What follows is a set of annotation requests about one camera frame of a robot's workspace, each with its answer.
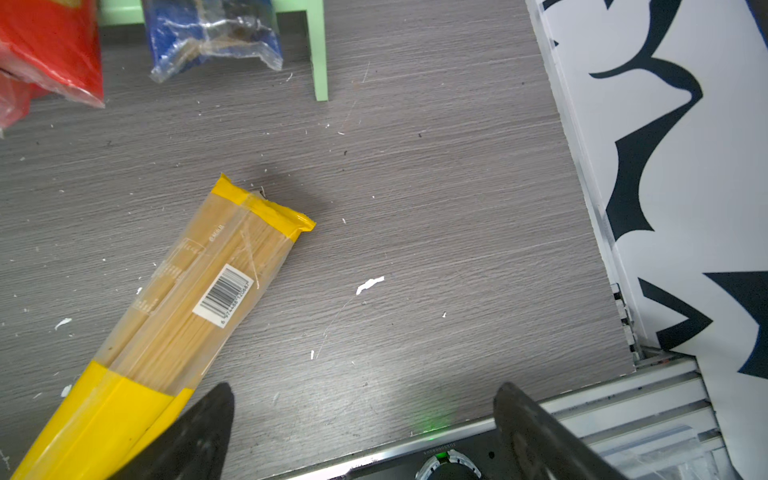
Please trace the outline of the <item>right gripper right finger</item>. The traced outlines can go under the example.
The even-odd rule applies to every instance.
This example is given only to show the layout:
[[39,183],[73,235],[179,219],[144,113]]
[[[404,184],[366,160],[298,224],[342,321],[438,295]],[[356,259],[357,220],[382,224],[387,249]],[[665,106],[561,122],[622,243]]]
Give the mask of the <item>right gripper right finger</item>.
[[622,479],[624,475],[511,382],[493,400],[510,479]]

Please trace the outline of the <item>grey blue spaghetti pack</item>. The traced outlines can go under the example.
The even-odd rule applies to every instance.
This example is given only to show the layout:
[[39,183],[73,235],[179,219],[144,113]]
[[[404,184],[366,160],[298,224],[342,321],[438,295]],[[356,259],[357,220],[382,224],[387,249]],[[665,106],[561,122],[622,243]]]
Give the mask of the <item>grey blue spaghetti pack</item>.
[[142,3],[153,60],[163,83],[212,58],[258,58],[280,71],[283,55],[270,1],[156,0]]

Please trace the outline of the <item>brown cardboard pasta box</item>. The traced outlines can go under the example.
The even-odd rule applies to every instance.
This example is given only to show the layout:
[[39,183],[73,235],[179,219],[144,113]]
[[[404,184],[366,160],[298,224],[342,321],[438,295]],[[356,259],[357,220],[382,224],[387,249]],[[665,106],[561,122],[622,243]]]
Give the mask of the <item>brown cardboard pasta box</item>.
[[306,215],[221,177],[15,471],[105,479],[180,416],[277,276]]

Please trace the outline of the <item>red spaghetti pack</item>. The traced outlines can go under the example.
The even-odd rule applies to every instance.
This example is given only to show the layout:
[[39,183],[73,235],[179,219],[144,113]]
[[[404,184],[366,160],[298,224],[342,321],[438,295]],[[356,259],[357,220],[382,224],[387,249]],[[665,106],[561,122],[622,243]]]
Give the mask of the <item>red spaghetti pack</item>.
[[1,3],[1,129],[54,93],[102,108],[104,86],[96,1]]

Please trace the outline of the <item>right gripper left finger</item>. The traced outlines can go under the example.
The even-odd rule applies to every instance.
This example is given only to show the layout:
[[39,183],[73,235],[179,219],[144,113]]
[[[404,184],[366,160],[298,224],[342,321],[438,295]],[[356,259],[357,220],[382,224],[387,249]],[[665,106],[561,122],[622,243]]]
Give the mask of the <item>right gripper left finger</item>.
[[235,396],[217,384],[120,470],[114,479],[221,478],[231,438]]

